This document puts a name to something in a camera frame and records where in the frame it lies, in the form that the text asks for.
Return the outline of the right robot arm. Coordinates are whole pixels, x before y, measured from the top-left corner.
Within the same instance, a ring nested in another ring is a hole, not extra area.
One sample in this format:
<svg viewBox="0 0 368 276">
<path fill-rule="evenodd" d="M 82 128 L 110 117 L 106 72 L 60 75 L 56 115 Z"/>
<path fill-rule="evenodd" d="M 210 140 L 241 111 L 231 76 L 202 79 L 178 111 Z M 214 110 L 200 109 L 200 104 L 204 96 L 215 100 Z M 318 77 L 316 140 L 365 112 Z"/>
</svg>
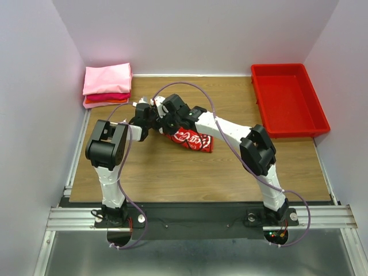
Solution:
<svg viewBox="0 0 368 276">
<path fill-rule="evenodd" d="M 240 158 L 242 166 L 255 176 L 262 192 L 266 221 L 278 224 L 285 219 L 289 202 L 277 177 L 276 149 L 264 127 L 238 125 L 202 107 L 189 108 L 177 94 L 167 98 L 157 96 L 153 102 L 163 131 L 173 134 L 183 128 L 224 141 Z"/>
</svg>

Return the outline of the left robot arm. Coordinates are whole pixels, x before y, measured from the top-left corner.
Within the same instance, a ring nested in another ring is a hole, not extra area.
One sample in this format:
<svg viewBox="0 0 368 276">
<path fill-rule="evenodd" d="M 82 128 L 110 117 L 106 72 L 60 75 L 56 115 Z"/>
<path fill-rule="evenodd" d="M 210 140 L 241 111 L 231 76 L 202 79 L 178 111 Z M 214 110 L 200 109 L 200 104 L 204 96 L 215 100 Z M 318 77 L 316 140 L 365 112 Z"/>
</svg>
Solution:
<svg viewBox="0 0 368 276">
<path fill-rule="evenodd" d="M 127 200 L 119 184 L 120 173 L 133 141 L 143 141 L 159 117 L 157 108 L 148 103 L 135 106 L 135 116 L 128 124 L 97 120 L 85 149 L 94 167 L 102 191 L 100 210 L 91 213 L 96 226 L 121 227 L 128 221 Z"/>
</svg>

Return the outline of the white t shirt red print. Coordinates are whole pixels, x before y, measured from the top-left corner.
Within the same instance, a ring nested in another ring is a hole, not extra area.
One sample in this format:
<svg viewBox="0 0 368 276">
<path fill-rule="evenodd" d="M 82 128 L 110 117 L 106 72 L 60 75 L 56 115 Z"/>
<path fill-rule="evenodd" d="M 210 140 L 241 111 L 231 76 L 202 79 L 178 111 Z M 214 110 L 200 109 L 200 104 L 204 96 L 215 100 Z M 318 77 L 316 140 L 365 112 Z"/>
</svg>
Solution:
<svg viewBox="0 0 368 276">
<path fill-rule="evenodd" d="M 198 133 L 191 129 L 180 127 L 174 134 L 164 133 L 159 129 L 159 133 L 169 138 L 172 142 L 181 145 L 192 151 L 212 153 L 214 148 L 214 137 Z"/>
</svg>

